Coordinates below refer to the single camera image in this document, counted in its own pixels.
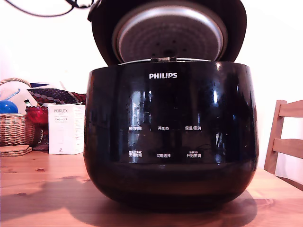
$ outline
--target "patterned fabric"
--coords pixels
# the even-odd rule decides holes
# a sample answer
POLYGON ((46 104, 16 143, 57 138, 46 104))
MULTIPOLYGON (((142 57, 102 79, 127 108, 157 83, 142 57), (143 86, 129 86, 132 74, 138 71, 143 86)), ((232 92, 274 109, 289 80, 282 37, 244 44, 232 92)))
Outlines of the patterned fabric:
POLYGON ((86 101, 86 94, 78 94, 56 88, 33 88, 28 89, 28 91, 39 105, 44 103, 77 104, 81 102, 85 105, 86 101))

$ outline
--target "basket handle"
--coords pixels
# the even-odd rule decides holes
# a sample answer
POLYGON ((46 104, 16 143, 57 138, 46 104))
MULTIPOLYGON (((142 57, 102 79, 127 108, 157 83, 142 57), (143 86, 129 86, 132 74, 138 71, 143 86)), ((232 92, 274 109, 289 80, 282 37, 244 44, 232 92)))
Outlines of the basket handle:
POLYGON ((22 82, 22 83, 28 85, 30 88, 32 87, 32 86, 30 85, 30 83, 28 83, 26 80, 20 79, 20 78, 8 78, 8 79, 3 79, 3 80, 0 81, 0 86, 1 86, 2 84, 8 83, 8 82, 22 82))

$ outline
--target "wicker basket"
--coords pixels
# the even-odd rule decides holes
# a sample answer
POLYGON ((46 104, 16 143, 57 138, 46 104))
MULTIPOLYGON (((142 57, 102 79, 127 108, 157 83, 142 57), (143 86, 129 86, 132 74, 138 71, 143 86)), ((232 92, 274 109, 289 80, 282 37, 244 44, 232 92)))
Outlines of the wicker basket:
MULTIPOLYGON (((30 86, 27 81, 18 78, 2 80, 0 85, 12 81, 19 81, 30 86)), ((30 145, 34 147, 41 140, 41 136, 41 129, 28 120, 26 114, 0 114, 0 146, 30 145)))

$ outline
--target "blue ball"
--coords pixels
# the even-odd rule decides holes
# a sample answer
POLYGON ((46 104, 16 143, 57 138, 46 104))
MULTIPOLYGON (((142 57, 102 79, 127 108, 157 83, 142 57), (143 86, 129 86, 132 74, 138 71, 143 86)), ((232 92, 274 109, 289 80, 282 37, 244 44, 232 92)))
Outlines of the blue ball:
POLYGON ((0 114, 17 114, 18 107, 11 101, 0 101, 0 114))

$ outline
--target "white box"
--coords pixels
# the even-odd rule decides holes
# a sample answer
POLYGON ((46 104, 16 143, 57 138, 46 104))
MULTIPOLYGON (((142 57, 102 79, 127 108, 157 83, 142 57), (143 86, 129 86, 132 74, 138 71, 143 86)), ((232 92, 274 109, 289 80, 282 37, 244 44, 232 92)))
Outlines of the white box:
POLYGON ((66 104, 48 107, 48 153, 76 155, 84 150, 85 106, 66 104))

